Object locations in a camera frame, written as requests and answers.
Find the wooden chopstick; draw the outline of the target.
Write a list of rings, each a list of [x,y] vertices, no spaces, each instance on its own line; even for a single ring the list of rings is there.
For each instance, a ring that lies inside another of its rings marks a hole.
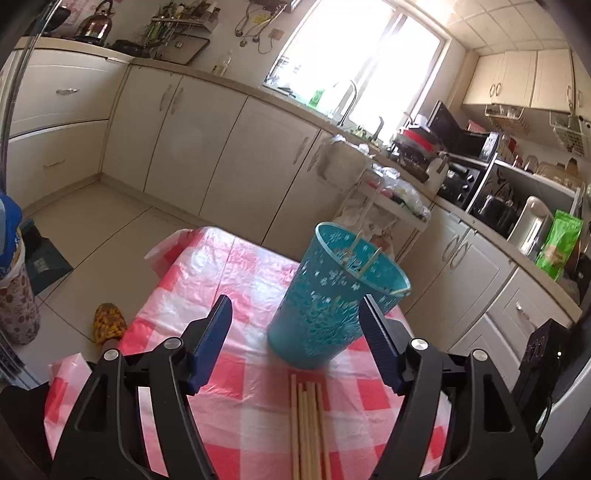
[[[314,456],[314,474],[315,479],[322,480],[322,454],[320,430],[318,427],[318,401],[315,383],[308,383],[308,395],[310,396],[310,416],[311,416],[311,442],[312,456]]]
[[[300,450],[298,450],[298,420],[297,420],[297,378],[290,375],[290,440],[291,464],[293,465],[293,479],[300,480]]]
[[[305,425],[305,450],[307,450],[308,462],[308,479],[315,480],[315,456],[314,443],[312,443],[311,432],[311,413],[310,413],[310,396],[308,391],[304,390],[304,425]]]
[[[298,426],[300,427],[300,460],[301,460],[301,478],[308,480],[310,473],[308,473],[308,438],[307,438],[307,407],[305,406],[305,392],[304,386],[297,385],[298,394]]]
[[[372,266],[377,261],[377,258],[380,257],[381,253],[381,247],[377,248],[377,250],[374,251],[374,254],[370,256],[370,259],[365,264],[363,264],[359,272],[356,273],[356,278],[362,279],[363,275],[365,275],[365,273],[369,270],[370,266]]]
[[[329,449],[328,449],[328,435],[327,429],[325,429],[325,408],[324,408],[324,396],[322,395],[322,385],[320,383],[315,384],[317,390],[317,403],[318,403],[318,421],[320,421],[321,440],[322,440],[322,464],[324,465],[325,480],[332,479],[331,462],[329,461]]]

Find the dish rack with utensils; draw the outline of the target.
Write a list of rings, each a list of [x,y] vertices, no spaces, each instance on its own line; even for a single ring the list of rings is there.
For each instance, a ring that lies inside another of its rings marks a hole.
[[[146,27],[141,43],[144,55],[178,65],[190,64],[211,44],[220,11],[216,1],[170,1]]]

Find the teal perforated plastic basket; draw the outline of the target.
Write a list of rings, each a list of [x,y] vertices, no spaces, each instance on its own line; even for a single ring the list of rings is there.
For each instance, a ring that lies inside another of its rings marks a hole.
[[[383,251],[362,279],[363,264],[377,250],[332,222],[315,226],[311,243],[267,329],[270,348],[291,366],[315,370],[362,335],[360,300],[370,294],[383,313],[409,296],[406,273]]]

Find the yellow patterned slipper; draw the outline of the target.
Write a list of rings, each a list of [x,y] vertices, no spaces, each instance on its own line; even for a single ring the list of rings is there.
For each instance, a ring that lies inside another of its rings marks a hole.
[[[95,310],[92,330],[96,346],[102,348],[109,341],[118,342],[126,332],[127,324],[116,305],[102,303]]]

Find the red white checkered tablecloth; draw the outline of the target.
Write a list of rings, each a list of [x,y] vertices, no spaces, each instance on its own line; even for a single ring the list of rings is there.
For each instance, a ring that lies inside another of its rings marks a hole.
[[[232,323],[211,380],[189,405],[222,479],[290,478],[290,384],[312,382],[324,396],[324,430],[335,479],[366,479],[402,406],[382,382],[365,340],[317,371],[291,368],[270,350],[266,329],[297,264],[214,227],[180,230],[146,255],[159,278],[119,348],[136,354],[204,318],[216,298]]]

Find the white storage trolley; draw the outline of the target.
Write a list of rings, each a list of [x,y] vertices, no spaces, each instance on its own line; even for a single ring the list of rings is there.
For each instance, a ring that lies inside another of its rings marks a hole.
[[[431,216],[431,201],[417,188],[396,169],[374,164],[349,189],[334,221],[400,262]]]

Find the dark dustpan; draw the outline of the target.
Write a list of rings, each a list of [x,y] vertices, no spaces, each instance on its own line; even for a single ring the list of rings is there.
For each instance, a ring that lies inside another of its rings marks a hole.
[[[25,265],[34,295],[53,285],[73,271],[73,267],[53,245],[43,237],[32,219],[20,227],[25,246]]]

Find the black toaster oven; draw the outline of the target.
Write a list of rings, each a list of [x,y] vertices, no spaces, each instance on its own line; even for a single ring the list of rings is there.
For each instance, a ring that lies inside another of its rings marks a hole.
[[[449,170],[438,191],[438,196],[468,212],[491,169],[492,165],[488,162],[450,155]]]

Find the white electric kettle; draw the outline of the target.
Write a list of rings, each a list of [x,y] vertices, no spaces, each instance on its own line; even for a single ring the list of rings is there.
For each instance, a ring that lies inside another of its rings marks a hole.
[[[523,255],[535,261],[552,227],[554,217],[546,204],[530,196],[522,213],[509,235],[508,242]]]

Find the floral bin with blue bag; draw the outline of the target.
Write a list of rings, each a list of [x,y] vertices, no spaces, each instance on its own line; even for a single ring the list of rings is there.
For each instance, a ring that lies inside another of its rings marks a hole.
[[[25,245],[20,224],[22,210],[5,193],[1,194],[1,331],[13,345],[31,343],[40,328],[25,263]]]

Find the green snack bag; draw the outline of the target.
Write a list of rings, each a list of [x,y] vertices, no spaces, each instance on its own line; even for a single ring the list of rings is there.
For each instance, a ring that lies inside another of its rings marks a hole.
[[[557,210],[550,232],[536,260],[536,266],[556,281],[579,241],[583,220]]]

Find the clear plastic bottle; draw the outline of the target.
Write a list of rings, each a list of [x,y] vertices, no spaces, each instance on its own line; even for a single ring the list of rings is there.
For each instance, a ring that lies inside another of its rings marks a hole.
[[[232,51],[228,51],[221,55],[214,64],[211,73],[218,77],[224,77],[228,72],[228,67],[231,64]]]

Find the metal kettle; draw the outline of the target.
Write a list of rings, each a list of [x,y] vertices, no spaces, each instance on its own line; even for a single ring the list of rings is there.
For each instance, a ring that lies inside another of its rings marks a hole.
[[[113,1],[101,1],[94,13],[81,22],[74,39],[95,46],[104,46],[112,29],[112,14]]]

